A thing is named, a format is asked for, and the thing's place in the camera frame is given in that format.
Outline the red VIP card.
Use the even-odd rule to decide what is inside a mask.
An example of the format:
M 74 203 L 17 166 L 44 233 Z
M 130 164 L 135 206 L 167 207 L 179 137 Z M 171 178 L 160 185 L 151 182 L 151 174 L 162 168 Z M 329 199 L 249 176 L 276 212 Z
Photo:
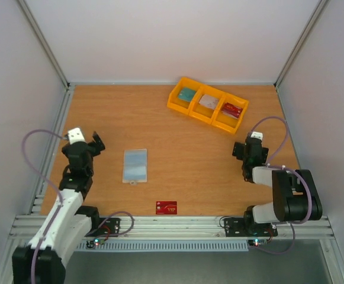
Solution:
M 156 215 L 176 215 L 178 213 L 177 201 L 156 201 Z

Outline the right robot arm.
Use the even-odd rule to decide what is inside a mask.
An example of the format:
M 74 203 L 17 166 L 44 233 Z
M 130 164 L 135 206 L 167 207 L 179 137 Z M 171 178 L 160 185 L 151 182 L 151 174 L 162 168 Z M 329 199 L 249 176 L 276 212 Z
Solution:
M 243 214 L 243 229 L 247 236 L 267 232 L 275 222 L 302 224 L 320 220 L 323 207 L 307 169 L 288 169 L 267 164 L 269 149 L 260 138 L 248 136 L 244 143 L 235 142 L 232 156 L 242 162 L 245 182 L 272 189 L 272 202 L 251 205 Z

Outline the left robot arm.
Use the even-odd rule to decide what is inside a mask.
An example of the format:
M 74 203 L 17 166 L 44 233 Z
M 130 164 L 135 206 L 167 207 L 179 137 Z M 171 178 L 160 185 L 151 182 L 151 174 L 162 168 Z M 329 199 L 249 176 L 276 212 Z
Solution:
M 69 163 L 64 168 L 52 209 L 26 246 L 12 254 L 14 283 L 63 283 L 67 263 L 86 235 L 101 230 L 98 208 L 84 206 L 92 186 L 93 160 L 105 150 L 97 133 L 86 142 L 80 128 L 67 132 L 62 153 Z

